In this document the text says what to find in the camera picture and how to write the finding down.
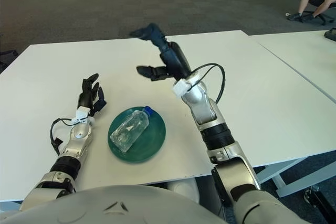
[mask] gray carpet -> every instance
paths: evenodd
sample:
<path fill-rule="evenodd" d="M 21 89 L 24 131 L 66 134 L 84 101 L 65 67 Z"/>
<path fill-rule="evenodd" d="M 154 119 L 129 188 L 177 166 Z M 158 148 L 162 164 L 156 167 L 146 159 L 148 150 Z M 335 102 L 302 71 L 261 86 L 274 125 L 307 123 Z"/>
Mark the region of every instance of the gray carpet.
<path fill-rule="evenodd" d="M 21 53 L 30 44 L 128 38 L 129 32 L 149 22 L 160 25 L 167 35 L 243 30 L 249 35 L 329 29 L 319 20 L 303 24 L 286 20 L 300 0 L 0 0 L 1 51 Z M 336 10 L 329 10 L 336 16 Z M 11 63 L 15 57 L 1 60 Z M 286 171 L 291 182 L 325 163 L 336 152 L 311 157 Z M 335 206 L 336 180 L 320 184 Z M 272 182 L 263 189 L 275 195 Z M 320 213 L 303 201 L 302 192 L 281 201 L 302 218 L 325 223 Z M 228 221 L 234 223 L 227 209 Z"/>

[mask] office chair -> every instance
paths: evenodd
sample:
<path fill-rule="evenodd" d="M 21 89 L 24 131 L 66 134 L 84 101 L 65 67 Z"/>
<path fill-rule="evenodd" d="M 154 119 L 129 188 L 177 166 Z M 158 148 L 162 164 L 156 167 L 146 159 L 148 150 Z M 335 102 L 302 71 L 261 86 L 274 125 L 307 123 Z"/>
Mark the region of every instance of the office chair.
<path fill-rule="evenodd" d="M 315 7 L 319 7 L 323 2 L 324 2 L 324 0 L 309 0 L 309 4 L 311 4 Z M 336 8 L 336 3 L 332 3 L 329 6 L 329 9 L 330 8 Z M 313 14 L 314 12 L 312 12 L 310 10 L 305 10 L 305 11 L 303 11 L 303 13 Z M 327 14 L 320 14 L 320 15 L 318 15 L 318 17 L 323 21 L 322 25 L 325 25 L 326 22 L 327 22 L 325 18 L 328 18 L 330 23 L 333 23 L 335 21 L 335 19 L 333 17 L 330 17 Z"/>

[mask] plastic water bottle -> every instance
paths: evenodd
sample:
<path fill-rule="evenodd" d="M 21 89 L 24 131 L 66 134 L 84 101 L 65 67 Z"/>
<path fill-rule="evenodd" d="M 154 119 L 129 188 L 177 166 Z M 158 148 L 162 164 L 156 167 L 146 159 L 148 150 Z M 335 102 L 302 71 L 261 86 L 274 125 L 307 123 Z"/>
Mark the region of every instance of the plastic water bottle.
<path fill-rule="evenodd" d="M 111 134 L 110 139 L 122 152 L 127 152 L 132 144 L 149 125 L 149 117 L 153 110 L 146 106 L 142 111 L 135 110 Z"/>

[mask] desk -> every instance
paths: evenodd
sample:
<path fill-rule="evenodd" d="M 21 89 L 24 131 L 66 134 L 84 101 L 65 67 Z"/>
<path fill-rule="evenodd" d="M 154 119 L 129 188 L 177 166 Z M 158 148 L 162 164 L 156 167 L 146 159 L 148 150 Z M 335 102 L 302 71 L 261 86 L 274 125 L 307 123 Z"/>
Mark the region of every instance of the desk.
<path fill-rule="evenodd" d="M 335 104 L 242 31 L 168 40 L 180 44 L 192 69 L 208 62 L 223 65 L 226 87 L 219 108 L 253 166 L 336 149 Z M 55 118 L 74 116 L 82 79 L 93 73 L 100 75 L 108 104 L 97 113 L 77 190 L 210 174 L 212 165 L 190 111 L 171 91 L 174 80 L 151 82 L 137 74 L 137 65 L 162 65 L 150 42 L 29 46 L 0 75 L 0 200 L 23 199 L 49 171 L 56 160 L 50 125 Z M 213 70 L 204 79 L 212 98 L 218 94 L 220 75 Z M 111 153 L 107 132 L 116 115 L 137 105 L 161 114 L 166 140 L 151 160 L 131 165 Z M 55 127 L 55 136 L 63 140 L 68 132 L 62 124 Z"/>
<path fill-rule="evenodd" d="M 336 103 L 336 42 L 326 31 L 251 36 Z"/>
<path fill-rule="evenodd" d="M 274 56 L 305 78 L 336 103 L 336 42 L 324 38 L 326 31 L 251 36 Z M 273 179 L 280 197 L 295 193 L 336 175 L 336 161 L 289 185 L 280 173 L 304 158 L 270 165 L 258 174 L 260 182 Z"/>

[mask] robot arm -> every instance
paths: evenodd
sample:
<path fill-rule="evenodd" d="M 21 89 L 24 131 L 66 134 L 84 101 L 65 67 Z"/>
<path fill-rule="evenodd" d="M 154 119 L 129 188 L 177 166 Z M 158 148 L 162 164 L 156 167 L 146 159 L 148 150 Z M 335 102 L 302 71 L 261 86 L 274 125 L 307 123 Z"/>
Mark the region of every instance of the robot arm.
<path fill-rule="evenodd" d="M 131 36 L 150 40 L 159 48 L 166 66 L 139 66 L 138 73 L 152 81 L 175 78 L 173 90 L 189 106 L 210 161 L 215 164 L 212 175 L 219 197 L 225 205 L 234 206 L 237 222 L 306 223 L 272 195 L 260 190 L 257 176 L 231 135 L 216 102 L 207 96 L 202 78 L 191 71 L 179 46 L 167 42 L 156 24 L 134 31 Z"/>
<path fill-rule="evenodd" d="M 53 148 L 59 155 L 56 162 L 37 183 L 34 189 L 22 202 L 20 211 L 28 210 L 42 203 L 71 194 L 75 190 L 75 180 L 83 165 L 88 152 L 88 146 L 92 141 L 92 116 L 100 111 L 105 105 L 104 94 L 99 83 L 92 88 L 98 74 L 88 79 L 83 79 L 82 93 L 79 95 L 76 117 L 70 119 L 57 119 L 53 122 L 50 137 Z M 93 103 L 98 93 L 98 100 Z M 53 139 L 53 126 L 59 122 L 68 120 L 72 127 L 70 139 L 65 148 L 60 152 L 58 147 L 62 143 L 58 138 Z"/>

